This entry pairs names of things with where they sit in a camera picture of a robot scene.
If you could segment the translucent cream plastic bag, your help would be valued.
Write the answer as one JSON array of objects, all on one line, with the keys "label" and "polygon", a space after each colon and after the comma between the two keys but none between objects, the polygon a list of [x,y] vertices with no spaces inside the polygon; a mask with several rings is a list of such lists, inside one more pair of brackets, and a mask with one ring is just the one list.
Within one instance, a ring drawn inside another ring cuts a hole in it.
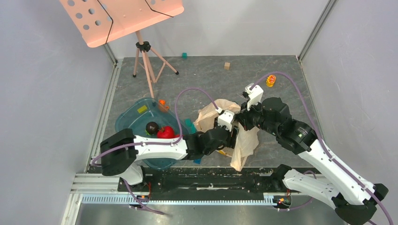
[{"label": "translucent cream plastic bag", "polygon": [[[240,105],[226,99],[215,100],[216,105],[233,113],[240,112]],[[194,121],[197,131],[205,132],[213,127],[214,119],[218,115],[212,103],[198,110],[198,117]],[[247,158],[253,155],[255,148],[259,145],[258,128],[245,131],[242,125],[234,122],[233,125],[238,126],[238,134],[234,148],[226,147],[218,152],[231,158],[230,166],[236,171],[241,171],[246,163]]]}]

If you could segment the red fake tomato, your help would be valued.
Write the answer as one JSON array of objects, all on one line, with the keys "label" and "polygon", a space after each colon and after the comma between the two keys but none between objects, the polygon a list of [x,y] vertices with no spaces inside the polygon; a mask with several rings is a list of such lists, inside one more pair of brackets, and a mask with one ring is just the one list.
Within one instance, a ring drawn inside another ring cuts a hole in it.
[{"label": "red fake tomato", "polygon": [[162,139],[170,139],[170,138],[175,138],[176,134],[173,130],[172,127],[170,126],[164,126],[159,129],[157,132],[157,137],[162,138]]}]

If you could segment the dark purple fake plum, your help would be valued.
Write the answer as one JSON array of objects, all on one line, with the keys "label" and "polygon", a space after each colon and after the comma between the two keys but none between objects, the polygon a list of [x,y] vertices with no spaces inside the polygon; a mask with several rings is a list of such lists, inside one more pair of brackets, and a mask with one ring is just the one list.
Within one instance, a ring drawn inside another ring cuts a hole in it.
[{"label": "dark purple fake plum", "polygon": [[156,135],[160,130],[159,125],[156,122],[148,122],[145,126],[145,131],[148,135]]}]

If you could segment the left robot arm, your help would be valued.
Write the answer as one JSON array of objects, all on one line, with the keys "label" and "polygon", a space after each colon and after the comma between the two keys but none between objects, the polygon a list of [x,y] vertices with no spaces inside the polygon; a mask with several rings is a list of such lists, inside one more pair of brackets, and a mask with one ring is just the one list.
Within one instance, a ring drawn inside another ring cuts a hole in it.
[{"label": "left robot arm", "polygon": [[138,165],[144,159],[169,158],[196,160],[216,150],[234,147],[239,129],[216,126],[206,132],[196,132],[178,138],[161,139],[135,135],[130,128],[123,129],[102,141],[100,154],[92,165],[101,168],[103,176],[119,176],[136,191],[147,186],[147,177]]}]

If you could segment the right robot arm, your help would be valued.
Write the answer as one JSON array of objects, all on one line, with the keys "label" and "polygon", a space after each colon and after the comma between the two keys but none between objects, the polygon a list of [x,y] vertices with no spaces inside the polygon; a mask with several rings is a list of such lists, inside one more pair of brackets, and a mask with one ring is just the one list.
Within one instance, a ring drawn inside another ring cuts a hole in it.
[{"label": "right robot arm", "polygon": [[381,207],[388,193],[385,185],[360,177],[337,157],[308,124],[293,119],[288,105],[278,97],[261,103],[241,105],[236,116],[245,130],[258,128],[273,135],[284,149],[310,163],[328,182],[307,177],[287,165],[279,165],[271,174],[276,191],[299,191],[328,206],[346,223],[363,225]]}]

